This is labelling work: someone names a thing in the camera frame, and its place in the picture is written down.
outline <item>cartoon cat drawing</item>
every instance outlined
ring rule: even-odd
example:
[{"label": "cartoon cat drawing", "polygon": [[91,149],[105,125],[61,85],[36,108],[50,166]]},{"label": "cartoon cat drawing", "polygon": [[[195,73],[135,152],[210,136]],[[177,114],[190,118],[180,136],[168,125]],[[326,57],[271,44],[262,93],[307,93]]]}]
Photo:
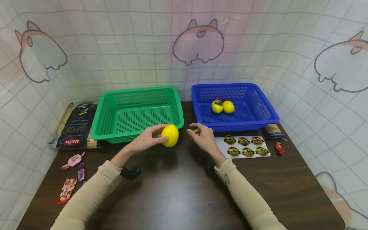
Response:
[{"label": "cartoon cat drawing", "polygon": [[213,19],[209,25],[197,25],[192,19],[188,28],[175,40],[174,56],[187,66],[195,60],[207,63],[216,59],[224,49],[224,35],[217,29],[217,20]]},{"label": "cartoon cat drawing", "polygon": [[368,41],[361,39],[363,33],[360,31],[317,55],[314,69],[319,82],[331,80],[336,92],[357,93],[368,89]]},{"label": "cartoon cat drawing", "polygon": [[35,83],[49,82],[47,70],[58,70],[67,63],[63,49],[34,22],[27,21],[27,30],[15,30],[21,44],[19,60],[26,76]]},{"label": "cartoon cat drawing", "polygon": [[335,181],[330,174],[321,172],[316,175],[316,178],[343,218],[346,229],[368,230],[368,218],[349,206],[346,200],[337,192]]}]

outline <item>plastic basket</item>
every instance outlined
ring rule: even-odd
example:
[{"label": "plastic basket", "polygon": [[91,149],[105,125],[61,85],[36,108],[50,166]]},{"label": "plastic basket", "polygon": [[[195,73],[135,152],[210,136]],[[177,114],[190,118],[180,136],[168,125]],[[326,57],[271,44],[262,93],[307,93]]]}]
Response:
[{"label": "plastic basket", "polygon": [[[235,112],[216,114],[212,102],[229,100]],[[261,91],[253,83],[193,85],[192,100],[197,121],[214,132],[258,130],[279,122],[279,116]]]},{"label": "plastic basket", "polygon": [[109,143],[134,140],[157,124],[184,125],[178,92],[172,86],[108,91],[101,95],[91,137]]}]

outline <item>lemon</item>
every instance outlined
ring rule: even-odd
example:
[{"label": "lemon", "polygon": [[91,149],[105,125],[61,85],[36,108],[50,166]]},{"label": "lemon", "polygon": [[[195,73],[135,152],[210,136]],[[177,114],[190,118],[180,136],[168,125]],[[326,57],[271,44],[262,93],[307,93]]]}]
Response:
[{"label": "lemon", "polygon": [[222,101],[220,99],[216,99],[212,102],[212,111],[214,113],[221,113],[222,112]]},{"label": "lemon", "polygon": [[224,112],[227,114],[233,113],[235,111],[234,104],[229,100],[224,101],[222,106],[224,107]]},{"label": "lemon", "polygon": [[168,137],[169,139],[167,142],[162,143],[164,146],[173,147],[174,145],[176,145],[176,142],[178,142],[179,130],[176,128],[175,125],[168,125],[162,130],[161,136]]}]

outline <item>pasta package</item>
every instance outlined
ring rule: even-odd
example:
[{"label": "pasta package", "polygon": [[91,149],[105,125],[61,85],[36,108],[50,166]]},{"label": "pasta package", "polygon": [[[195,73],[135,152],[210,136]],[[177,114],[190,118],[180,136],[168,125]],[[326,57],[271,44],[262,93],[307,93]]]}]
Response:
[{"label": "pasta package", "polygon": [[49,144],[60,149],[103,148],[105,142],[94,140],[90,135],[96,109],[97,103],[71,103],[56,131],[56,138]]}]

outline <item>pink candy wrapper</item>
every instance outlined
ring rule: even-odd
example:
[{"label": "pink candy wrapper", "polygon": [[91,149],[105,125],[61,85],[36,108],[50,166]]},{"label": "pink candy wrapper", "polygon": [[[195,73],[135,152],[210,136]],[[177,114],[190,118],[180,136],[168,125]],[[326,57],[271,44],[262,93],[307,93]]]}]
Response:
[{"label": "pink candy wrapper", "polygon": [[61,167],[61,169],[66,170],[69,167],[74,167],[77,164],[79,164],[82,161],[82,157],[84,156],[84,153],[85,152],[83,152],[82,155],[77,154],[69,158],[68,163],[64,165],[63,167]]}]

